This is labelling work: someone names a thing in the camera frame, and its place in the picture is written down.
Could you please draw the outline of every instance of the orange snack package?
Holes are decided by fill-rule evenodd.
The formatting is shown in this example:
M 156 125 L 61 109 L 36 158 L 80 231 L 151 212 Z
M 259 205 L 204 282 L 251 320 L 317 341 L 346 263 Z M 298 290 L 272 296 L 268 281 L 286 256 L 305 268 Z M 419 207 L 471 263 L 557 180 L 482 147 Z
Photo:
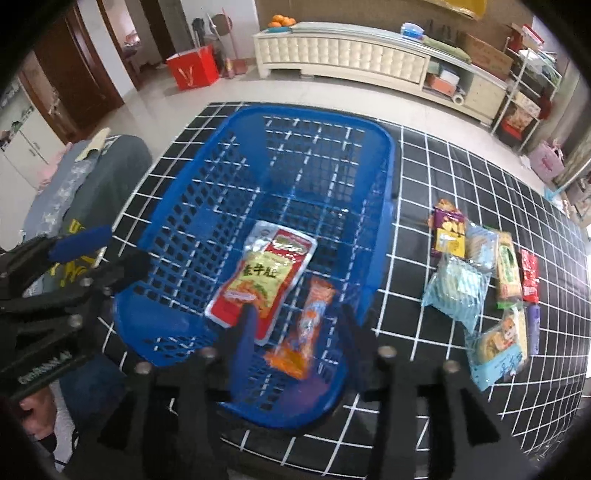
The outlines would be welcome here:
M 335 288 L 329 282 L 312 277 L 310 292 L 295 329 L 281 342 L 277 351 L 267 352 L 265 355 L 269 366 L 298 380 L 308 377 L 314 361 L 314 347 L 322 317 L 335 293 Z

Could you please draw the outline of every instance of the black tablecloth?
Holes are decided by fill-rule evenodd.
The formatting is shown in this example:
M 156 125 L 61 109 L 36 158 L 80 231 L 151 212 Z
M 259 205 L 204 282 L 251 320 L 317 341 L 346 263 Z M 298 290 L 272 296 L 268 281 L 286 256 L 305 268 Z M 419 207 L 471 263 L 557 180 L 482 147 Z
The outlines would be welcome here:
M 121 215 L 115 240 L 105 252 L 109 261 L 135 248 L 150 217 L 176 175 L 226 116 L 242 103 L 213 103 L 183 131 L 161 157 Z M 392 242 L 384 258 L 385 275 L 368 321 L 381 344 L 400 355 L 433 366 L 455 359 L 466 366 L 462 329 L 438 310 L 422 308 L 420 299 L 436 263 L 429 257 L 426 219 L 437 199 L 447 198 L 471 220 L 510 232 L 517 246 L 533 251 L 540 266 L 540 354 L 509 381 L 483 394 L 511 429 L 523 450 L 539 452 L 574 417 L 581 398 L 589 351 L 589 285 L 579 229 L 558 209 L 512 175 L 448 142 L 400 125 L 378 122 L 399 142 L 402 158 L 400 200 L 392 224 Z M 493 326 L 495 282 L 488 289 L 479 328 Z M 105 353 L 132 368 L 127 352 L 105 318 Z M 428 455 L 425 406 L 417 411 L 417 476 L 424 475 Z M 346 393 L 342 405 L 313 433 L 304 437 L 269 437 L 264 432 L 233 429 L 224 440 L 274 465 L 312 473 L 363 478 L 377 422 L 376 405 Z

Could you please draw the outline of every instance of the red gift bag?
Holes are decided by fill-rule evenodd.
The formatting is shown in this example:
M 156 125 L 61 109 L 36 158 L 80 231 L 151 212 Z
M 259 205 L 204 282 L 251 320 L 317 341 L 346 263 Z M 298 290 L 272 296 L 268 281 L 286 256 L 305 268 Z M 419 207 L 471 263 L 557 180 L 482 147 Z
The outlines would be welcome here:
M 177 53 L 166 60 L 166 65 L 179 90 L 206 87 L 219 78 L 211 45 Z

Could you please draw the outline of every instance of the red box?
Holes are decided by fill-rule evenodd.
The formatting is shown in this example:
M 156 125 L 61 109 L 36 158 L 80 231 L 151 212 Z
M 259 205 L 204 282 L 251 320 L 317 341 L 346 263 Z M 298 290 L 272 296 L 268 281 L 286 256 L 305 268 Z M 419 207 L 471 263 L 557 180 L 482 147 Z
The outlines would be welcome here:
M 448 97 L 452 97 L 453 94 L 456 93 L 456 87 L 445 80 L 441 80 L 441 78 L 436 77 L 431 73 L 427 75 L 427 85 L 429 85 L 433 90 L 441 92 Z
M 211 45 L 177 53 L 166 60 L 166 65 L 179 90 L 206 87 L 219 78 Z

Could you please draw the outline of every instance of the doorway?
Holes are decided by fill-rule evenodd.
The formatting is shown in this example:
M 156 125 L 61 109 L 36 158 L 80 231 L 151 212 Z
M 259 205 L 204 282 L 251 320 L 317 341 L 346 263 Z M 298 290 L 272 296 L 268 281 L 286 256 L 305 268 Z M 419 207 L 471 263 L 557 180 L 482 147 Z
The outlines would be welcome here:
M 86 138 L 109 112 L 124 104 L 75 4 L 37 41 L 19 77 L 37 110 L 64 142 Z

